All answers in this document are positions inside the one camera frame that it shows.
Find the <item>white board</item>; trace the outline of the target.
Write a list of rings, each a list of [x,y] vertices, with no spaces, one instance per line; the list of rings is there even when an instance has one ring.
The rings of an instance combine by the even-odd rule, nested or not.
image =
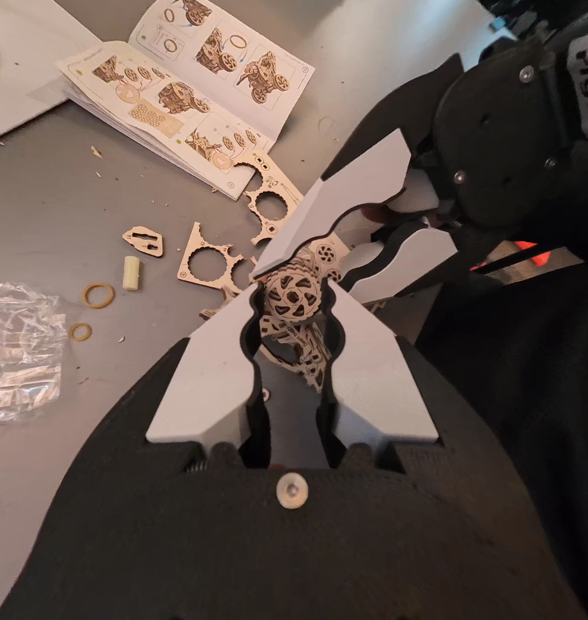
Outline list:
[[[0,1],[0,137],[63,103],[57,61],[99,42],[55,1]]]

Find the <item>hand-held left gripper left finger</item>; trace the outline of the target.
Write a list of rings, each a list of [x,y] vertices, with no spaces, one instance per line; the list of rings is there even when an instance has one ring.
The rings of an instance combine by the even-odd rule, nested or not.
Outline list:
[[[270,420],[255,355],[264,285],[254,283],[197,328],[146,432],[152,444],[229,443],[248,468],[271,460]]]

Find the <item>large rubber band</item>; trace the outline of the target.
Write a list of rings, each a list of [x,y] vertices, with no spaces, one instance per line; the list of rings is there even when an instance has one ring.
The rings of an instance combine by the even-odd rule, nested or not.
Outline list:
[[[103,300],[97,303],[92,302],[90,300],[90,295],[94,291],[100,290],[100,289],[106,292],[106,296],[103,298]],[[107,306],[110,306],[114,298],[115,298],[115,289],[112,287],[112,285],[108,283],[102,283],[102,282],[90,283],[82,291],[82,302],[86,307],[89,307],[91,309],[103,309]]]

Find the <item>shield-shaped wooden offcut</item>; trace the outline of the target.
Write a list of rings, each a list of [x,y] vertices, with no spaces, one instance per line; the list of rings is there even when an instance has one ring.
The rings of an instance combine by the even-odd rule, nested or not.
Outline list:
[[[134,226],[123,234],[122,239],[137,252],[155,258],[161,258],[164,255],[163,236],[147,227]]]

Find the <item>clear plastic bag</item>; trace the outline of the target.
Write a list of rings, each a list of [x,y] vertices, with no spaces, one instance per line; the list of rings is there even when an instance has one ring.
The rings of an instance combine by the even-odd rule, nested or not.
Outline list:
[[[0,283],[0,424],[32,417],[59,397],[65,314],[57,296]]]

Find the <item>wooden buggy model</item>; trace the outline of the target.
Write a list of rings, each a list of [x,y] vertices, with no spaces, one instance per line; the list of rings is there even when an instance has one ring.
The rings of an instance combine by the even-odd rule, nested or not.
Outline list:
[[[332,257],[321,243],[314,252],[303,249],[286,266],[263,277],[265,304],[260,320],[260,352],[275,365],[301,376],[321,392],[330,353],[321,330],[322,280],[342,278],[347,248]]]

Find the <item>wooden sheet with round holes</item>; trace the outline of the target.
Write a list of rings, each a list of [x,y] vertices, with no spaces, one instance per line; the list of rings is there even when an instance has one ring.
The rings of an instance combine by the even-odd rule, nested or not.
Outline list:
[[[257,190],[243,191],[243,195],[249,199],[248,209],[257,217],[261,226],[260,233],[251,239],[251,243],[257,245],[264,240],[272,240],[295,212],[303,195],[271,157],[260,148],[239,155],[233,160],[233,164],[248,166],[262,178],[262,184]],[[259,212],[257,200],[264,194],[274,195],[284,203],[285,214],[282,218],[271,220]]]

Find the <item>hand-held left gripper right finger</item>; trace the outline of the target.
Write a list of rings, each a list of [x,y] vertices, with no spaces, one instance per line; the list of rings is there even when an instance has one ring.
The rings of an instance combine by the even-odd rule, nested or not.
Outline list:
[[[329,361],[318,433],[329,467],[354,445],[367,446],[381,464],[394,443],[438,442],[395,333],[333,281],[322,282],[321,312]]]

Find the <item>instruction booklet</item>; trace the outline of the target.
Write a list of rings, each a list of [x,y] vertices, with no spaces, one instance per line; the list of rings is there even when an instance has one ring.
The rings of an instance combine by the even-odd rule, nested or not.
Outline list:
[[[237,200],[315,68],[213,4],[156,1],[128,42],[57,62],[71,98],[174,165]]]

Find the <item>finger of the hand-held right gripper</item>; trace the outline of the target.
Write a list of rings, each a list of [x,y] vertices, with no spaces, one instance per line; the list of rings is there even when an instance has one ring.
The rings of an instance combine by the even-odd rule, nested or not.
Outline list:
[[[362,305],[393,298],[458,251],[449,232],[407,221],[342,261],[342,288]]]
[[[263,250],[252,276],[283,266],[298,250],[329,236],[348,213],[380,205],[398,195],[411,159],[400,128],[360,154],[327,180],[318,179],[281,231]]]

